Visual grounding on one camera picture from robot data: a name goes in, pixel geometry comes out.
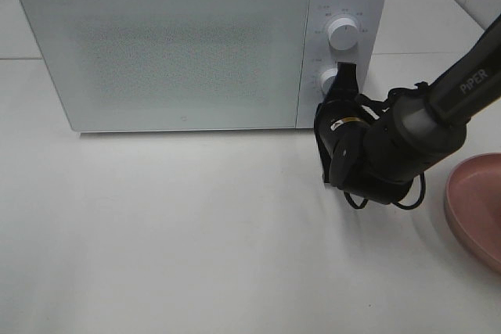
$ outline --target white microwave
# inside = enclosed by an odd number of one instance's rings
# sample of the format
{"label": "white microwave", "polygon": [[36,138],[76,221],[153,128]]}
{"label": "white microwave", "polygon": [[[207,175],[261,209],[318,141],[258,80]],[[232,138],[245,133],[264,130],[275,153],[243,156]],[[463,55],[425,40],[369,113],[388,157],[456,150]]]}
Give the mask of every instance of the white microwave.
{"label": "white microwave", "polygon": [[75,131],[308,128],[384,0],[20,0]]}

